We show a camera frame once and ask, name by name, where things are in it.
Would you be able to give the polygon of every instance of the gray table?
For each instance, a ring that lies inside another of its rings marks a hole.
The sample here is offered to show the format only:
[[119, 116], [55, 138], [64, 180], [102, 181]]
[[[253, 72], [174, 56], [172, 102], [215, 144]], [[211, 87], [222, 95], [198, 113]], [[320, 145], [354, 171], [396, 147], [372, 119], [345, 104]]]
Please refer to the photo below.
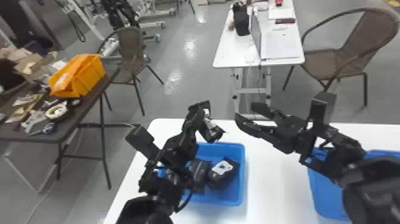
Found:
[[[32, 142], [32, 143], [43, 143], [43, 144], [57, 144], [58, 145], [58, 158], [57, 164], [57, 180], [61, 177], [61, 163], [63, 158], [81, 158], [87, 160], [98, 160], [102, 161], [104, 166], [104, 172], [107, 179], [108, 189], [111, 189], [110, 174], [108, 171], [106, 153], [105, 153], [105, 135], [104, 128], [106, 127], [132, 127], [129, 124], [105, 124], [104, 123], [104, 112], [103, 112], [103, 98], [102, 94], [119, 74], [120, 68], [117, 61], [103, 60], [103, 66], [106, 70], [106, 76], [104, 76], [93, 89], [84, 97], [82, 97], [82, 104], [73, 110], [73, 114], [63, 120], [57, 126], [57, 131], [50, 135], [35, 135], [28, 136], [23, 128], [19, 130], [13, 130], [15, 123], [4, 123], [0, 125], [0, 141], [11, 141], [11, 142]], [[17, 107], [13, 107], [12, 104], [17, 97], [25, 96], [29, 92], [29, 88], [22, 89], [19, 93], [15, 94], [10, 100], [0, 108], [0, 112], [6, 115], [11, 115]], [[97, 100], [100, 101], [100, 123], [81, 123], [83, 118], [92, 109]], [[80, 155], [68, 155], [65, 154], [68, 145], [63, 145], [63, 142], [73, 133], [77, 128], [100, 128], [101, 131], [101, 144], [102, 144], [102, 156], [101, 157], [89, 157]]]

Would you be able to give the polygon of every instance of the blue tray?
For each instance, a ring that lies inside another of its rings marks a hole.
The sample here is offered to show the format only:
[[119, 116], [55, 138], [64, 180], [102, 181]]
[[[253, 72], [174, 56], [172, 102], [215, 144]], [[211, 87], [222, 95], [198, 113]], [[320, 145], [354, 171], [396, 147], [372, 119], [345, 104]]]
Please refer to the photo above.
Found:
[[[317, 158], [324, 160], [326, 153], [314, 149], [314, 155]], [[394, 155], [395, 157], [400, 158], [399, 152], [383, 150], [368, 151], [365, 158], [372, 158], [380, 155]], [[333, 184], [330, 179], [311, 169], [308, 169], [308, 177], [310, 179], [314, 207], [317, 213], [328, 219], [350, 221], [345, 209], [343, 208], [341, 188]]]
[[[245, 147], [234, 143], [198, 143], [199, 150], [196, 157], [201, 160], [211, 161], [216, 165], [224, 157], [240, 163], [239, 171], [223, 191], [211, 190], [205, 187], [204, 194], [193, 193], [191, 201], [200, 203], [220, 204], [223, 206], [239, 206], [243, 201], [243, 190], [245, 186]], [[158, 176], [164, 176], [165, 170], [160, 170]], [[187, 199], [189, 191], [185, 191], [182, 200]]]

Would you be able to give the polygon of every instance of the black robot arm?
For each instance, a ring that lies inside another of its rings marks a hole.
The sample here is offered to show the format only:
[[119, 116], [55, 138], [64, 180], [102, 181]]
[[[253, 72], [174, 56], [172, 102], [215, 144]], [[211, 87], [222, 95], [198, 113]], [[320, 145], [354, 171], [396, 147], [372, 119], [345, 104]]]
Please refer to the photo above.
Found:
[[[365, 151], [358, 141], [329, 126], [335, 100], [334, 94], [320, 92], [311, 101], [305, 120], [266, 104], [251, 105], [276, 126], [261, 126], [240, 114], [235, 120], [242, 131], [270, 142], [281, 152], [300, 154], [301, 164], [339, 185], [344, 208], [354, 224], [399, 224], [400, 160], [392, 156], [364, 159]], [[317, 138], [324, 140], [317, 149], [324, 152], [324, 159], [315, 155]]]
[[[180, 204], [184, 190], [193, 189], [193, 176], [186, 164], [195, 158], [199, 148], [195, 134], [199, 131], [207, 142], [214, 142], [222, 137], [224, 130], [213, 122], [209, 101], [194, 104], [188, 110], [182, 132], [169, 138], [162, 149], [142, 126], [126, 136], [126, 141], [148, 159], [139, 181], [139, 192], [146, 196], [129, 200], [117, 224], [172, 224], [169, 216], [190, 201], [192, 193]], [[158, 176], [160, 169], [167, 170], [163, 177]]]

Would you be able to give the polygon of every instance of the white tabletop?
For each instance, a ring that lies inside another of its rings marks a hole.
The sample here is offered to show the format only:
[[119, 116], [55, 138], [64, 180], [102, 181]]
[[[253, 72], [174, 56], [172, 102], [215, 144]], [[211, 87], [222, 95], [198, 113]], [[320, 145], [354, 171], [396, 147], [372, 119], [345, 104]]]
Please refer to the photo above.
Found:
[[[180, 132], [182, 119], [156, 119], [148, 131], [155, 144], [162, 148], [168, 138]], [[171, 216], [175, 224], [326, 224], [314, 210], [307, 168], [298, 162], [299, 155], [286, 155], [261, 139], [239, 130], [232, 120], [216, 120], [227, 133], [222, 142], [238, 142], [245, 146], [246, 185], [243, 204], [223, 207], [190, 202], [185, 209]], [[273, 122], [259, 122], [273, 125]], [[360, 141], [364, 149], [400, 149], [400, 125], [362, 125], [333, 123], [340, 132]], [[204, 139], [197, 133], [197, 140]], [[147, 159], [137, 153], [108, 211], [104, 224], [115, 224], [125, 202], [138, 197], [138, 181]]]
[[[251, 7], [248, 7], [248, 14], [251, 15]], [[297, 21], [293, 24], [275, 24], [275, 20], [268, 19], [268, 11], [258, 12], [258, 21], [263, 32], [275, 29], [284, 29], [287, 36], [294, 38], [294, 41], [301, 46], [301, 37]], [[235, 67], [256, 67], [260, 64], [260, 56], [254, 45], [251, 35], [239, 36], [238, 33], [228, 29], [229, 23], [233, 21], [233, 11], [230, 10], [223, 27], [220, 43], [215, 53], [212, 66], [216, 69]], [[296, 49], [300, 55], [298, 58], [268, 59], [261, 62], [262, 66], [284, 66], [291, 64], [302, 64], [305, 61], [302, 47]]]

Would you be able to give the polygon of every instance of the brown chair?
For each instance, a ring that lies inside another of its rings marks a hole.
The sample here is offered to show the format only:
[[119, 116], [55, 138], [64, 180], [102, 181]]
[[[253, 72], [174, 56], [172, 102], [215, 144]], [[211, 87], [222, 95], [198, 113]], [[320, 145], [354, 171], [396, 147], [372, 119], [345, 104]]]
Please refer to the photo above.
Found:
[[[328, 91], [332, 82], [337, 79], [359, 76], [364, 77], [364, 105], [368, 103], [368, 76], [364, 68], [376, 52], [388, 44], [399, 29], [398, 15], [379, 8], [359, 8], [336, 14], [308, 29], [301, 38], [331, 20], [348, 14], [362, 13], [354, 30], [339, 49], [319, 49], [305, 51], [305, 62], [301, 67], [315, 78]], [[288, 85], [294, 66], [290, 68], [283, 90]]]
[[[133, 85], [136, 90], [137, 99], [140, 104], [140, 109], [142, 110], [143, 116], [145, 115], [145, 109], [143, 107], [142, 99], [140, 97], [140, 93], [138, 90], [137, 82], [140, 80], [137, 76], [145, 69], [148, 68], [150, 72], [160, 81], [163, 85], [164, 82], [161, 78], [156, 74], [156, 72], [150, 67], [149, 60], [145, 60], [143, 54], [143, 34], [141, 31], [135, 27], [124, 27], [112, 32], [110, 35], [105, 38], [103, 43], [100, 45], [97, 53], [99, 54], [102, 51], [105, 43], [112, 38], [114, 35], [117, 35], [119, 42], [119, 51], [121, 57], [110, 57], [110, 59], [122, 60], [122, 65], [120, 67], [120, 74], [118, 76], [123, 76], [125, 79], [122, 82], [113, 82], [112, 84], [122, 84], [122, 85]], [[104, 97], [106, 99], [108, 108], [112, 110], [110, 101], [107, 97], [107, 94], [104, 92]]]

